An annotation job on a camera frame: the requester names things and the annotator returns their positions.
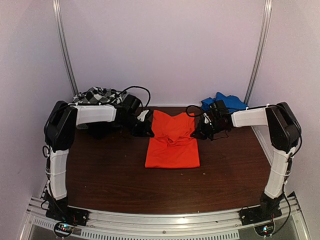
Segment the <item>orange t-shirt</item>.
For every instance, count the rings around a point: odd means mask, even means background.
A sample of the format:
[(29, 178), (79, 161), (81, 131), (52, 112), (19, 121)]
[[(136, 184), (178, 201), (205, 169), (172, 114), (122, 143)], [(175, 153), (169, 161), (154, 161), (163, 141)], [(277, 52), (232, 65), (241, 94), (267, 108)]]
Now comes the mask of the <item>orange t-shirt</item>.
[(195, 114), (183, 112), (170, 116), (159, 110), (153, 112), (146, 168), (193, 169), (200, 167), (198, 142), (191, 134), (195, 131)]

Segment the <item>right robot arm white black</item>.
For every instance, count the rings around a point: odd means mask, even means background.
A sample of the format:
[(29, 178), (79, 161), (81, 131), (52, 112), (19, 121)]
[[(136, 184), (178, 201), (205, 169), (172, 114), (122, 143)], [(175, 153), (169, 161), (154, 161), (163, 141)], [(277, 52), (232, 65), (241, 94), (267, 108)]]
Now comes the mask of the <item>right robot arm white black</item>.
[(259, 220), (268, 220), (279, 202), (285, 197), (285, 184), (291, 174), (294, 156), (302, 146), (302, 129), (286, 102), (267, 104), (246, 109), (230, 109), (222, 100), (199, 114), (199, 122), (190, 137), (213, 140), (214, 135), (232, 128), (267, 126), (273, 159), (270, 174), (260, 206), (256, 210)]

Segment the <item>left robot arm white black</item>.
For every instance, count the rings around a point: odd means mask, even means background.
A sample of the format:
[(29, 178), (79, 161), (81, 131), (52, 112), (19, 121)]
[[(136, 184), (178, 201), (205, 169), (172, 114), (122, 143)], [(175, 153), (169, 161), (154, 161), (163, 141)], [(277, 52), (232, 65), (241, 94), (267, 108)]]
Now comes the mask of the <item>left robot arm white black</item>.
[(153, 138), (152, 110), (142, 110), (140, 100), (128, 95), (121, 103), (67, 103), (56, 102), (45, 126), (43, 154), (52, 213), (61, 222), (72, 218), (67, 200), (66, 172), (69, 150), (75, 140), (76, 127), (83, 124), (111, 123), (127, 128), (134, 137)]

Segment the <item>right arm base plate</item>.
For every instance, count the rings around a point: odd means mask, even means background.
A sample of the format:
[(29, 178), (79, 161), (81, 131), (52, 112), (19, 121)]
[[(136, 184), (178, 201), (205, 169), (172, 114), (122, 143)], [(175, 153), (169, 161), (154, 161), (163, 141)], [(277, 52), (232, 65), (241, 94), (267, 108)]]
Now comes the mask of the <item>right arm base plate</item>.
[(279, 202), (273, 200), (263, 200), (258, 206), (244, 206), (238, 213), (243, 226), (271, 221), (282, 216)]

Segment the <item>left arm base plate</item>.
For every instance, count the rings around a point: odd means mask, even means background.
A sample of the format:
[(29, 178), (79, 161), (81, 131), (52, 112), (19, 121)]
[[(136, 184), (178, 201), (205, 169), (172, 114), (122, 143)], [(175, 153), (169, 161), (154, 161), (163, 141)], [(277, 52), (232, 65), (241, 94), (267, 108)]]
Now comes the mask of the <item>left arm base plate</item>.
[(85, 227), (87, 225), (89, 211), (69, 207), (66, 202), (62, 202), (62, 204), (60, 204), (59, 202), (51, 201), (48, 205), (48, 210), (46, 211), (45, 216), (59, 222)]

